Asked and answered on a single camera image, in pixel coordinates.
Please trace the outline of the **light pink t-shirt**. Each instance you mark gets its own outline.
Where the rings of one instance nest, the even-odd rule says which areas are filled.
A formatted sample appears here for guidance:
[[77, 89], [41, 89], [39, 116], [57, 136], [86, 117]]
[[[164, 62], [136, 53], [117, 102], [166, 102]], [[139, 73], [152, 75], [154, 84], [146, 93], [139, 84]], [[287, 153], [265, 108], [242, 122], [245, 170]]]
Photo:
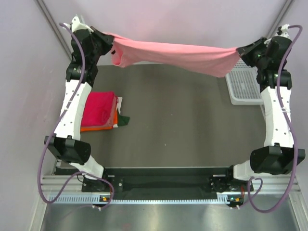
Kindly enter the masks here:
[[122, 68], [139, 62], [152, 62], [169, 64], [214, 77], [224, 77], [240, 59], [236, 48], [145, 42], [112, 33], [108, 35], [114, 37], [111, 62]]

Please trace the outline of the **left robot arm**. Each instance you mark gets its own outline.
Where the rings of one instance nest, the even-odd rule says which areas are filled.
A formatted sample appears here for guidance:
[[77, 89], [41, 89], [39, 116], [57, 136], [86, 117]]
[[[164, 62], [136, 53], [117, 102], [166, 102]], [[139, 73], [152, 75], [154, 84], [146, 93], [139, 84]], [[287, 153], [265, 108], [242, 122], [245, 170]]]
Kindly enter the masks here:
[[102, 192], [109, 186], [107, 173], [92, 157], [90, 144], [81, 141], [80, 129], [86, 101], [98, 73], [98, 60], [111, 50], [114, 38], [88, 26], [72, 26], [69, 31], [73, 52], [66, 70], [60, 120], [44, 143], [56, 159], [84, 173], [82, 191]]

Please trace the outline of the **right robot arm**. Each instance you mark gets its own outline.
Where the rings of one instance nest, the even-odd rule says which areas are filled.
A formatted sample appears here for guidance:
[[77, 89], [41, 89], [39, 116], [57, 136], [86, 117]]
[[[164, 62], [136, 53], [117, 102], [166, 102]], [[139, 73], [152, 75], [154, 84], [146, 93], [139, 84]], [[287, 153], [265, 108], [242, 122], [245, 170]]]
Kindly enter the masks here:
[[282, 36], [261, 38], [237, 48], [246, 65], [257, 68], [257, 82], [265, 108], [266, 136], [264, 146], [252, 151], [250, 159], [233, 166], [233, 174], [224, 179], [229, 190], [237, 190], [243, 180], [257, 175], [284, 175], [293, 168], [294, 139], [285, 120], [291, 116], [291, 74], [282, 69], [292, 41]]

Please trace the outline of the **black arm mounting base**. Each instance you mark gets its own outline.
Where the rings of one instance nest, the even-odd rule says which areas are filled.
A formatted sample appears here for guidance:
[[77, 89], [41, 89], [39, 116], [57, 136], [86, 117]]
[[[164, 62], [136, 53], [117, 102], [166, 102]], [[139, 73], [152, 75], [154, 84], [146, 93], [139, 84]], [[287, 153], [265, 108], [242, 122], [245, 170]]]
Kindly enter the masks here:
[[232, 167], [116, 167], [107, 168], [103, 179], [107, 182], [84, 178], [82, 192], [114, 191], [115, 199], [206, 199], [247, 190], [247, 181], [234, 178]]

